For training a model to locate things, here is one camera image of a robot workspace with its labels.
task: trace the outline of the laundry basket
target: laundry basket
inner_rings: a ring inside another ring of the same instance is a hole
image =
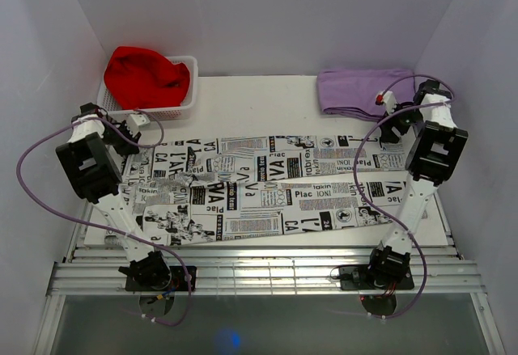
[[[193,110],[197,98],[197,61],[192,56],[173,56],[166,57],[173,64],[183,62],[190,72],[191,83],[189,90],[180,107],[161,107],[161,108],[143,108],[143,111],[151,112],[160,120],[172,119],[188,119]],[[104,80],[100,84],[99,94],[97,95],[97,105],[108,111],[109,115],[117,120],[125,119],[129,114],[134,113],[132,110],[123,110],[122,107],[113,98],[111,92],[106,88]]]

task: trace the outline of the folded purple cloth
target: folded purple cloth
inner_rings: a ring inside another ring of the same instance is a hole
[[[323,70],[316,77],[318,99],[325,114],[340,114],[362,120],[379,120],[384,106],[376,96],[392,82],[414,74],[411,70]],[[398,103],[414,98],[414,79],[396,84],[392,90]]]

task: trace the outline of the purple cable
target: purple cable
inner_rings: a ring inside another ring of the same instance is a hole
[[[437,79],[437,78],[434,78],[433,76],[428,76],[427,74],[411,74],[409,76],[405,76],[405,77],[402,77],[402,78],[399,78],[398,80],[396,80],[395,82],[393,82],[392,84],[390,84],[387,88],[385,88],[385,90],[381,93],[382,96],[384,96],[387,91],[390,91],[390,89],[392,87],[394,87],[396,84],[398,84],[400,81],[402,80],[405,80],[407,78],[430,78],[432,80],[435,80],[436,82],[439,82],[441,83],[445,88],[448,89],[448,91],[451,92],[452,94],[452,98],[444,103],[451,103],[453,100],[455,100],[455,94],[452,90],[452,88],[446,84],[445,82]],[[436,106],[442,106],[444,105],[444,103],[429,103],[429,104],[423,104],[423,105],[419,105],[419,106],[409,106],[409,107],[406,107],[406,108],[402,108],[401,110],[399,111],[396,111],[395,113],[389,115],[389,116],[386,116],[385,118],[383,118],[382,120],[380,120],[378,123],[376,123],[374,125],[374,127],[367,133],[367,135],[365,137],[363,137],[363,140],[360,142],[359,146],[358,146],[358,149],[356,150],[356,154],[355,154],[355,161],[354,161],[354,164],[353,164],[353,178],[355,179],[355,185],[356,185],[356,188],[358,189],[358,192],[360,194],[360,196],[365,200],[365,202],[367,204],[369,204],[373,209],[376,209],[377,211],[380,211],[383,215],[385,215],[386,217],[392,219],[394,222],[396,222],[397,224],[399,224],[401,226],[401,228],[405,231],[407,231],[408,233],[408,236],[410,238],[410,240],[412,241],[412,243],[414,244],[415,248],[417,249],[418,253],[419,253],[419,256],[421,257],[421,261],[422,261],[422,283],[421,283],[421,286],[419,286],[419,289],[418,289],[418,292],[415,294],[415,297],[412,299],[412,301],[410,301],[402,310],[398,311],[397,313],[394,313],[393,315],[388,315],[388,316],[384,316],[384,315],[373,315],[379,319],[394,319],[396,317],[399,317],[399,316],[402,316],[404,315],[407,311],[409,311],[412,306],[415,305],[415,303],[419,300],[419,298],[421,297],[421,294],[422,292],[424,291],[424,287],[426,286],[427,284],[427,276],[428,276],[428,267],[427,267],[427,259],[426,257],[424,256],[424,253],[422,252],[422,248],[421,246],[419,246],[419,243],[418,241],[416,240],[416,238],[414,237],[414,235],[409,231],[409,228],[401,221],[399,220],[398,218],[396,218],[394,215],[382,210],[382,208],[378,207],[377,205],[375,205],[372,201],[370,201],[367,197],[367,195],[365,195],[365,193],[363,192],[363,190],[361,189],[360,185],[359,185],[359,180],[358,180],[358,160],[359,160],[359,155],[362,151],[362,148],[365,146],[365,144],[367,143],[367,140],[368,138],[381,126],[383,125],[385,122],[391,120],[392,118],[394,118],[395,116],[398,116],[404,112],[408,112],[408,111],[412,111],[412,110],[418,110],[420,108],[428,108],[428,107],[436,107]],[[338,313],[338,314],[341,314],[341,315],[361,315],[361,316],[365,316],[365,314],[361,314],[361,313],[357,313],[357,312],[344,312],[344,311],[331,311],[333,313]]]
[[[18,160],[18,163],[16,164],[16,178],[18,179],[18,182],[20,184],[20,186],[22,187],[22,189],[25,191],[25,193],[28,194],[29,197],[31,197],[31,199],[33,199],[41,208],[49,211],[50,213],[60,217],[60,218],[63,218],[65,220],[68,220],[68,221],[71,221],[71,222],[76,222],[76,223],[79,223],[79,224],[84,224],[85,226],[91,226],[91,227],[95,227],[95,228],[100,228],[101,230],[106,230],[106,231],[112,231],[113,233],[115,234],[119,234],[119,235],[126,235],[126,233],[124,231],[121,231],[121,230],[118,230],[117,228],[113,228],[113,227],[110,227],[110,226],[105,226],[105,225],[102,225],[102,224],[96,224],[96,223],[92,223],[92,222],[88,222],[86,220],[82,220],[82,219],[79,219],[79,218],[75,218],[73,216],[70,216],[70,215],[67,215],[65,213],[61,213],[59,212],[58,210],[46,205],[42,200],[40,200],[30,189],[29,187],[25,184],[25,181],[23,181],[23,177],[22,177],[22,164],[23,164],[23,161],[25,160],[25,158],[29,155],[29,153],[31,153],[35,148],[37,148],[39,145],[41,145],[42,143],[44,142],[47,142],[49,139],[52,139],[54,137],[56,137],[57,135],[61,134],[61,133],[64,133],[65,131],[69,130],[69,129],[72,129],[74,128],[75,126],[77,125],[80,125],[81,123],[83,123],[85,120],[100,120],[101,122],[103,122],[105,125],[109,126],[111,129],[113,129],[122,139],[124,139],[126,142],[128,142],[129,144],[131,145],[134,145],[134,146],[137,146],[137,147],[142,147],[142,148],[145,148],[145,149],[150,149],[150,148],[154,148],[158,145],[160,145],[163,141],[163,137],[165,135],[165,132],[163,130],[163,126],[162,124],[160,123],[160,121],[155,118],[152,114],[150,114],[149,112],[145,112],[145,111],[142,111],[142,110],[135,110],[137,112],[140,112],[142,114],[145,114],[147,116],[149,116],[150,118],[152,118],[160,127],[160,131],[161,131],[161,136],[160,136],[160,139],[157,143],[155,143],[154,145],[139,145],[138,143],[136,142],[133,142],[131,140],[129,140],[128,138],[126,138],[120,131],[117,127],[115,127],[112,123],[108,122],[107,120],[105,120],[104,118],[100,118],[100,117],[89,117],[89,118],[84,118],[78,122],[75,122],[71,125],[68,125],[66,126],[65,128],[63,129],[60,129],[58,130],[56,133],[52,133],[50,135],[48,135],[47,137],[43,138],[43,139],[40,139],[38,142],[36,142],[34,145],[30,146],[27,150],[25,150],[23,152],[23,154],[20,156],[19,160]],[[171,248],[169,247],[165,247],[165,246],[160,246],[159,244],[156,244],[156,243],[153,243],[153,242],[150,242],[150,241],[147,241],[145,239],[142,239],[142,238],[139,238],[138,236],[135,236],[135,235],[132,235],[132,234],[127,234],[127,237],[130,238],[130,239],[133,239],[133,240],[136,240],[137,242],[140,242],[140,243],[144,243],[144,244],[147,244],[149,246],[152,246],[154,248],[158,248],[159,250],[163,250],[163,251],[166,251],[168,252],[169,254],[173,255],[177,260],[178,262],[180,263],[181,267],[184,269],[184,274],[185,274],[185,277],[186,278],[189,278],[189,271],[187,270],[187,267],[185,266],[185,263],[184,261],[180,258],[180,256],[178,256],[178,254],[176,254]],[[144,315],[145,317],[149,318],[149,319],[155,319],[153,321],[156,321],[157,323],[161,323],[161,324],[164,324],[164,325],[168,325],[169,327],[175,327],[177,325],[180,325],[184,320],[185,320],[185,317],[187,317],[187,314],[189,313],[189,309],[191,307],[191,302],[192,302],[192,289],[191,289],[191,282],[190,281],[187,281],[187,291],[188,291],[188,298],[187,298],[187,306],[185,307],[184,309],[184,313],[182,314],[182,316],[176,321],[176,322],[169,322],[167,320],[163,320],[163,319],[157,319],[157,318],[154,318],[153,316],[147,316],[147,315]]]

